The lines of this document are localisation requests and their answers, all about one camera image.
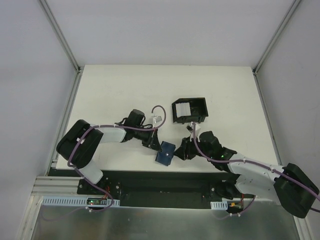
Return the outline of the blue leather card holder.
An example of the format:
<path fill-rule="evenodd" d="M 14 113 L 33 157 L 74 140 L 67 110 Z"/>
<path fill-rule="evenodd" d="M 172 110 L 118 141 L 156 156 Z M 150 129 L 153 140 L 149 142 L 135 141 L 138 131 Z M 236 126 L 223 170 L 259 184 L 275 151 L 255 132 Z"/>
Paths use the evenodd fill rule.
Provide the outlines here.
<path fill-rule="evenodd" d="M 172 159 L 174 157 L 176 146 L 166 141 L 163 141 L 160 146 L 161 151 L 157 153 L 155 161 L 158 164 L 168 167 L 171 164 Z"/>

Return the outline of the black plastic card tray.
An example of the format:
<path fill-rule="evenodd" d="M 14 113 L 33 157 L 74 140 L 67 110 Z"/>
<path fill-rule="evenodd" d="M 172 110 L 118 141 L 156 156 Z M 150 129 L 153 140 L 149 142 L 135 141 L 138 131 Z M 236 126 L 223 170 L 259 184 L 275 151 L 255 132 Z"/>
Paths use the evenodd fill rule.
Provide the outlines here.
<path fill-rule="evenodd" d="M 179 98 L 171 104 L 172 120 L 176 124 L 202 123 L 209 116 L 204 97 Z"/>

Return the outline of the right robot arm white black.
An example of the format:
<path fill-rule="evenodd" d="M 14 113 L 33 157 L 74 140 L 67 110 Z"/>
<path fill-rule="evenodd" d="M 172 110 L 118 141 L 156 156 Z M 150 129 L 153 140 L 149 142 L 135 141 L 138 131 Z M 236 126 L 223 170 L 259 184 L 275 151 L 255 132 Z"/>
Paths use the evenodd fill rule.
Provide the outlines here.
<path fill-rule="evenodd" d="M 221 198 L 232 200 L 239 194 L 262 197 L 301 219 L 320 198 L 320 190 L 297 165 L 267 165 L 255 161 L 222 146 L 212 131 L 183 138 L 174 155 L 182 160 L 204 157 L 216 169 L 232 174 L 215 187 Z"/>

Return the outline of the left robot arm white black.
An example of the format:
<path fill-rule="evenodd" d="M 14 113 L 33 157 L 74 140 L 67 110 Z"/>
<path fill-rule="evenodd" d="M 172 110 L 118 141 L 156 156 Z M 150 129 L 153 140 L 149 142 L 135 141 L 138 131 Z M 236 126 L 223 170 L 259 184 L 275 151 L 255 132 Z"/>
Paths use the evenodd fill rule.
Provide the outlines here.
<path fill-rule="evenodd" d="M 164 112 L 163 116 L 154 115 L 152 123 L 144 124 L 146 116 L 138 109 L 133 109 L 127 117 L 113 125 L 92 125 L 79 119 L 59 141 L 56 151 L 67 161 L 68 167 L 89 180 L 89 190 L 99 195 L 105 191 L 106 183 L 102 180 L 103 172 L 93 160 L 98 146 L 137 139 L 142 146 L 160 152 L 158 129 L 166 119 Z"/>

